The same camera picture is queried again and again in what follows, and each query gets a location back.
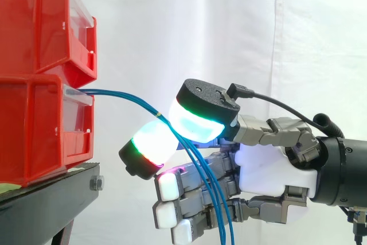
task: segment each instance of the black cylindrical mount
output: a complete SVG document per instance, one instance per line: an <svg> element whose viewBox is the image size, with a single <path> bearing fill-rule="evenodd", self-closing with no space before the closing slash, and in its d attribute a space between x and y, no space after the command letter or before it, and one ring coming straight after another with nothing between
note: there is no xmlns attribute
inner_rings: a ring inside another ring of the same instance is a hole
<svg viewBox="0 0 367 245"><path fill-rule="evenodd" d="M163 164L156 165L145 158L142 153L138 152L131 140L120 149L119 155L126 165L126 171L144 180L152 178L163 167Z"/></svg>
<svg viewBox="0 0 367 245"><path fill-rule="evenodd" d="M321 155L317 189L311 200L327 205L367 208L367 142L319 138Z"/></svg>

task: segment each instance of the yellow surface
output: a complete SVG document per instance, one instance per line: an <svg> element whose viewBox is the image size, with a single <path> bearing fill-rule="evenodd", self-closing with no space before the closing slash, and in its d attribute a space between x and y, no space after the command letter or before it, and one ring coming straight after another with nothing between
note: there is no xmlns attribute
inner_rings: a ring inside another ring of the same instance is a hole
<svg viewBox="0 0 367 245"><path fill-rule="evenodd" d="M20 189L22 186L16 184L8 184L8 183L1 183L0 184L0 194L4 192L8 192L10 190Z"/></svg>

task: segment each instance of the black cable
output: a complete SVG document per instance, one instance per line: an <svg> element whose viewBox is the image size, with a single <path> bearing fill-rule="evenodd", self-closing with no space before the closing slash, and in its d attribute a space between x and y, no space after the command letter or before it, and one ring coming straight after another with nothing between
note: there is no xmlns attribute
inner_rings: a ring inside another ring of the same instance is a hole
<svg viewBox="0 0 367 245"><path fill-rule="evenodd" d="M361 236L361 235L355 235L354 236L354 241L356 242L356 245L362 245L363 236Z"/></svg>
<svg viewBox="0 0 367 245"><path fill-rule="evenodd" d="M328 137L344 138L344 135L343 135L343 132L341 131L341 129L335 123L333 123L327 115L325 115L323 113L317 114L314 117L314 120L310 120L309 118L302 115L301 113L299 113L297 110L293 109L292 107L290 107L290 106L286 105L285 103L282 103L282 102L280 102L276 99L273 99L269 96L258 94L258 93L255 93L255 92L252 91L251 92L251 98L257 98L257 99L265 100L267 102L273 103L273 104L287 110L288 112L290 112L293 115L300 118L305 123L308 123L310 126L313 126L316 129L320 130L321 132L326 134Z"/></svg>
<svg viewBox="0 0 367 245"><path fill-rule="evenodd" d="M310 126L313 126L313 127L317 128L320 131L323 130L322 126L320 126L317 123L311 121L309 118L307 118L306 116L303 116L297 110L295 110L292 107L286 105L285 103L282 103L282 102L280 102L276 99L273 99L271 97L268 97L268 96L265 96L265 95L262 95L262 94L258 94L258 93L254 93L253 97L257 98L257 99L261 99L261 100L266 100L267 102L273 103L273 104L287 110L288 112L292 113L293 115L297 116L298 118L300 118L305 123L308 123Z"/></svg>
<svg viewBox="0 0 367 245"><path fill-rule="evenodd" d="M345 213L345 215L348 215L348 211L345 207L339 206L339 208Z"/></svg>

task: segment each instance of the green led light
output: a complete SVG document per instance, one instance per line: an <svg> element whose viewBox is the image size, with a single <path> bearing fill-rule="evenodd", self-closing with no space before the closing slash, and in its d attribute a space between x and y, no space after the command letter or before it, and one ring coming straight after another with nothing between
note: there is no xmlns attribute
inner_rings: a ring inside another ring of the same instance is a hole
<svg viewBox="0 0 367 245"><path fill-rule="evenodd" d="M221 123L192 114L184 109L177 100L173 101L169 119L175 131L189 140L200 143L207 143L217 138L224 129Z"/></svg>
<svg viewBox="0 0 367 245"><path fill-rule="evenodd" d="M144 125L131 139L145 158L156 165L164 164L177 150L178 140L160 120Z"/></svg>

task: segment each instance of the cable connector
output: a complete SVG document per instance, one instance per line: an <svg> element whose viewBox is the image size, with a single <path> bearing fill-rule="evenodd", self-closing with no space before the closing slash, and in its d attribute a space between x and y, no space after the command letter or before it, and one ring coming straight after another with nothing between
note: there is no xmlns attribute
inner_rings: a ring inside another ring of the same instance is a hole
<svg viewBox="0 0 367 245"><path fill-rule="evenodd" d="M238 98L248 99L253 98L255 92L254 90L250 90L242 85L232 83L227 90L227 95L234 100L237 100Z"/></svg>

